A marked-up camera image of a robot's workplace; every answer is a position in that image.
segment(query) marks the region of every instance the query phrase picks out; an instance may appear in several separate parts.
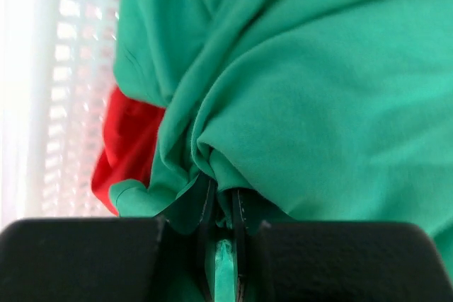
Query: teal garment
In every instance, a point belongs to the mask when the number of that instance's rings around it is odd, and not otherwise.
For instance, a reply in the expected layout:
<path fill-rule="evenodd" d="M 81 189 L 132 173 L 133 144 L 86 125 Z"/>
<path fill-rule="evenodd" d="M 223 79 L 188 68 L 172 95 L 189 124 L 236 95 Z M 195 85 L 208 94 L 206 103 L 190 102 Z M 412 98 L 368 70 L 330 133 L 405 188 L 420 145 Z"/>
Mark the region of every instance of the teal garment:
<path fill-rule="evenodd" d="M 453 275 L 453 0 L 122 0 L 114 72 L 166 108 L 120 215 L 202 171 L 299 220 L 418 224 Z"/>

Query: white light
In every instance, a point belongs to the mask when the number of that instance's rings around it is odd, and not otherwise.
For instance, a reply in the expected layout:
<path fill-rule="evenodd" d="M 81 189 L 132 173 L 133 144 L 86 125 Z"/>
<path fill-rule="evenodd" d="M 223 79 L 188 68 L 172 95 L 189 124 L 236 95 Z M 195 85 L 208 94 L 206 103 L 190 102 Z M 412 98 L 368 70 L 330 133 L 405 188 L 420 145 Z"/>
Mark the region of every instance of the white light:
<path fill-rule="evenodd" d="M 5 51 L 6 66 L 0 73 L 1 88 L 4 90 L 1 110 L 4 111 L 5 120 L 1 130 L 4 134 L 3 147 L 7 149 L 5 144 L 7 141 L 9 148 L 6 150 L 8 152 L 2 150 L 5 159 L 1 167 L 8 169 L 8 172 L 3 173 L 1 191 L 5 197 L 5 190 L 8 190 L 8 197 L 13 201 L 3 201 L 1 207 L 13 204 L 16 218 L 22 217 L 25 213 L 33 19 L 34 0 L 6 0 L 6 34 L 1 47 Z"/>
<path fill-rule="evenodd" d="M 0 11 L 3 13 L 6 6 L 5 0 L 0 0 Z M 0 16 L 0 226 L 3 225 L 3 195 L 2 195 L 2 183 L 3 183 L 3 129 L 4 125 L 4 74 L 5 74 L 5 44 L 6 44 L 6 30 L 5 30 L 5 16 Z"/>

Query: green fabric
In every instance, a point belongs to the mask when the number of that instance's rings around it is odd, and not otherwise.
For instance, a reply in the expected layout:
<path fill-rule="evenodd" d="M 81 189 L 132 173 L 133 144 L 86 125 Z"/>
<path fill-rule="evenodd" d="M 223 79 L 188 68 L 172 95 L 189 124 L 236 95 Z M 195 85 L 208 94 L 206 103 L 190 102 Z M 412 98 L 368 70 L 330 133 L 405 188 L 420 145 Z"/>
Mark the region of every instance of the green fabric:
<path fill-rule="evenodd" d="M 120 213 L 202 171 L 300 220 L 416 223 L 453 274 L 453 0 L 122 0 L 114 71 L 166 108 Z"/>
<path fill-rule="evenodd" d="M 219 240 L 216 251 L 215 301 L 234 302 L 235 291 L 233 275 L 233 257 L 231 243 L 228 239 Z"/>
<path fill-rule="evenodd" d="M 155 217 L 162 213 L 173 230 L 190 235 L 203 218 L 209 220 L 211 214 L 206 211 L 213 209 L 217 186 L 214 180 L 203 175 L 194 178 L 188 187 L 190 190 L 182 190 L 175 200 L 165 191 L 148 192 L 138 180 L 125 180 L 112 185 L 109 195 L 121 217 Z"/>

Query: black clamp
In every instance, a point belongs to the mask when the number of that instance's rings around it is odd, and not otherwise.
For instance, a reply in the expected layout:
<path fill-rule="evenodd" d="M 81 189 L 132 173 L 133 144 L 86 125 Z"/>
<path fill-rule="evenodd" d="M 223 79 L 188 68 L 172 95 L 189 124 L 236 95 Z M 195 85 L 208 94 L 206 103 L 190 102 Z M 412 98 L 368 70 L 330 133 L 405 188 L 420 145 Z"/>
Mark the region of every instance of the black clamp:
<path fill-rule="evenodd" d="M 229 190 L 236 302 L 452 302 L 432 241 L 407 223 L 296 222 Z M 215 301 L 215 181 L 153 219 L 25 220 L 0 235 L 0 301 Z"/>

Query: red cloth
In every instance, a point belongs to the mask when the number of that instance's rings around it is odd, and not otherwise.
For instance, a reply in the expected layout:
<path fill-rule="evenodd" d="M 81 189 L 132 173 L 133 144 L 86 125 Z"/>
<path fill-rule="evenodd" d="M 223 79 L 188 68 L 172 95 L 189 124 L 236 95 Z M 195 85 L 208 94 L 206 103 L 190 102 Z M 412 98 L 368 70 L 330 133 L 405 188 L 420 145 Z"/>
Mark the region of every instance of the red cloth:
<path fill-rule="evenodd" d="M 96 164 L 91 189 L 115 215 L 108 198 L 111 185 L 134 179 L 149 185 L 157 131 L 164 109 L 129 99 L 115 87 L 103 128 L 104 149 Z"/>

